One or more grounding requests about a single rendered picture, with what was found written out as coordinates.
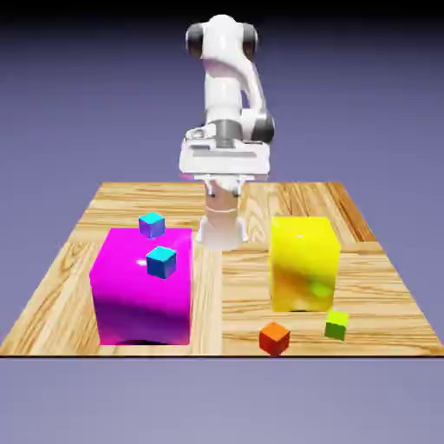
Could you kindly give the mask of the large magenta box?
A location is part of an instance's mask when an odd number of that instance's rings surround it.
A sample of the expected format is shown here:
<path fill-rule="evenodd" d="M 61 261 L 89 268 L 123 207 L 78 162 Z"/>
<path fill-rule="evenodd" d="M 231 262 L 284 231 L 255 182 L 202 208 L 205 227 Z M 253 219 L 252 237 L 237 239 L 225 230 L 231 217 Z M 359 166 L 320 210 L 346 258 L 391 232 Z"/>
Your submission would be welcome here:
<path fill-rule="evenodd" d="M 157 247 L 175 253 L 175 270 L 165 278 L 147 272 L 147 254 Z M 100 344 L 189 344 L 192 229 L 167 228 L 150 239 L 137 228 L 112 228 L 89 279 Z"/>

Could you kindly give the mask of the small green cube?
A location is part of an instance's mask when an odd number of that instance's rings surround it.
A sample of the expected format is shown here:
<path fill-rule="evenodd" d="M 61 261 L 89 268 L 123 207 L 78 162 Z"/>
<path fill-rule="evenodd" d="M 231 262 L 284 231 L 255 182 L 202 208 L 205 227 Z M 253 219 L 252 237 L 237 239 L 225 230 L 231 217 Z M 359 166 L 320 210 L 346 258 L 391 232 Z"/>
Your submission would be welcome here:
<path fill-rule="evenodd" d="M 348 328 L 349 315 L 344 312 L 330 310 L 327 313 L 324 336 L 343 341 Z"/>

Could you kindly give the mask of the small orange cube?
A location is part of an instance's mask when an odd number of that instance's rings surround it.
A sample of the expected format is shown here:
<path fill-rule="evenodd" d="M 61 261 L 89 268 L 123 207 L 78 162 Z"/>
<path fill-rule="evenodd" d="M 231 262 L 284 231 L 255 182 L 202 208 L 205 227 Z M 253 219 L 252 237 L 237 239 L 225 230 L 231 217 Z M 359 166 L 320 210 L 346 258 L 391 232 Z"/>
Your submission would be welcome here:
<path fill-rule="evenodd" d="M 259 348 L 270 356 L 280 356 L 290 344 L 291 332 L 283 325 L 268 323 L 259 331 Z"/>

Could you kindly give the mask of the small cyan cube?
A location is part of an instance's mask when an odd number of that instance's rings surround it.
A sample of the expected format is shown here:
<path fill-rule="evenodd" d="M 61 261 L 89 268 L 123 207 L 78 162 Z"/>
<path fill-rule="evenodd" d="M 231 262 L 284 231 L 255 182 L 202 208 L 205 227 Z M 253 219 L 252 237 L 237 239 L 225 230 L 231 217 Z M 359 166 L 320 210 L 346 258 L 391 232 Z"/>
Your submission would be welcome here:
<path fill-rule="evenodd" d="M 147 255 L 147 274 L 161 279 L 167 279 L 176 270 L 177 253 L 171 248 L 157 246 Z"/>
<path fill-rule="evenodd" d="M 139 216 L 139 231 L 146 238 L 158 238 L 165 233 L 165 218 L 158 212 Z"/>

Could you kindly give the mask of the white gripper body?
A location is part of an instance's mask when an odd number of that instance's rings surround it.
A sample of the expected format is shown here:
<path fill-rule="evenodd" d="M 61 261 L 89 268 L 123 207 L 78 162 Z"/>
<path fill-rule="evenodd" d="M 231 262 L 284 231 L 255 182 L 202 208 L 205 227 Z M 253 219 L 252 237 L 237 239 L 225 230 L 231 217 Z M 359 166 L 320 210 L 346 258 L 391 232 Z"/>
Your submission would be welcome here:
<path fill-rule="evenodd" d="M 215 139 L 183 140 L 179 169 L 187 178 L 235 176 L 263 179 L 270 172 L 270 146 L 234 141 L 234 147 L 217 147 Z"/>

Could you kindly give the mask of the large yellow box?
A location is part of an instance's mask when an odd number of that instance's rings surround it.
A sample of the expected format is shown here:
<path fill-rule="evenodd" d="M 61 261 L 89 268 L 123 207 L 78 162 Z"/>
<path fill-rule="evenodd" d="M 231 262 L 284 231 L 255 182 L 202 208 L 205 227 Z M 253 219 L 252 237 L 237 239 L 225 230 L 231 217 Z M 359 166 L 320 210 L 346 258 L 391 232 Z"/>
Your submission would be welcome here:
<path fill-rule="evenodd" d="M 325 312 L 333 305 L 341 245 L 326 217 L 274 216 L 269 246 L 275 312 Z"/>

